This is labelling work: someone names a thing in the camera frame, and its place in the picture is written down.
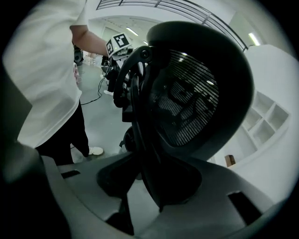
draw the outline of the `person's arm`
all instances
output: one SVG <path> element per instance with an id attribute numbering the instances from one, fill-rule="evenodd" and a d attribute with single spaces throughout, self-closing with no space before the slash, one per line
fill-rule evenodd
<path id="1" fill-rule="evenodd" d="M 108 56 L 106 42 L 88 30 L 86 25 L 70 26 L 73 43 L 84 51 Z"/>

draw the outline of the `brown box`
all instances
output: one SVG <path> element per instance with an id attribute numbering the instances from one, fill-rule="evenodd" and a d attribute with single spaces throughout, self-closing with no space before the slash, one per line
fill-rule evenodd
<path id="1" fill-rule="evenodd" d="M 234 156 L 232 156 L 232 155 L 226 155 L 225 156 L 225 162 L 226 162 L 226 165 L 228 167 L 234 165 L 235 164 L 235 158 L 234 158 Z"/>

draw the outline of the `fluorescent light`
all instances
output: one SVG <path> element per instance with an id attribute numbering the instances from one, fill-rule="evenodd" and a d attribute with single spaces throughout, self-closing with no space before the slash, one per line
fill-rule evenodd
<path id="1" fill-rule="evenodd" d="M 135 31 L 133 31 L 131 28 L 126 27 L 126 29 L 128 29 L 131 33 L 133 33 L 134 35 L 138 35 Z"/>
<path id="2" fill-rule="evenodd" d="M 256 46 L 259 46 L 259 45 L 260 45 L 260 43 L 258 42 L 256 36 L 253 35 L 253 33 L 249 33 L 248 35 L 250 36 L 251 40 L 254 42 L 254 44 L 255 44 Z"/>
<path id="3" fill-rule="evenodd" d="M 209 83 L 209 84 L 211 84 L 211 85 L 214 85 L 214 83 L 212 81 L 210 81 L 210 80 L 207 80 L 206 82 Z"/>

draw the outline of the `gray floor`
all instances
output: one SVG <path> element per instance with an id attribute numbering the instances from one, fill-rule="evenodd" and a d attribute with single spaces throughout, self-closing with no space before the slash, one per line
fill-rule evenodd
<path id="1" fill-rule="evenodd" d="M 78 70 L 82 77 L 82 82 L 78 85 L 82 91 L 80 101 L 84 104 L 98 97 L 97 90 L 102 70 L 85 64 L 79 66 Z M 103 94 L 102 97 L 82 106 L 89 146 L 97 146 L 104 149 L 104 154 L 98 157 L 99 159 L 124 151 L 124 149 L 119 147 L 119 143 L 122 141 L 126 130 L 131 126 L 130 123 L 122 122 L 121 109 L 114 105 L 112 96 L 103 93 L 104 90 L 107 90 L 105 82 L 103 82 L 100 90 Z M 71 150 L 71 154 L 74 162 L 86 160 L 76 148 Z"/>

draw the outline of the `metal railing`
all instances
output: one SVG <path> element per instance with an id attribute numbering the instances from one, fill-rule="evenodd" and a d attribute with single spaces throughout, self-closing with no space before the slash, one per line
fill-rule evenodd
<path id="1" fill-rule="evenodd" d="M 228 36 L 244 52 L 247 46 L 237 33 L 223 20 L 207 9 L 188 0 L 100 0 L 97 10 L 117 6 L 156 7 L 184 16 Z"/>

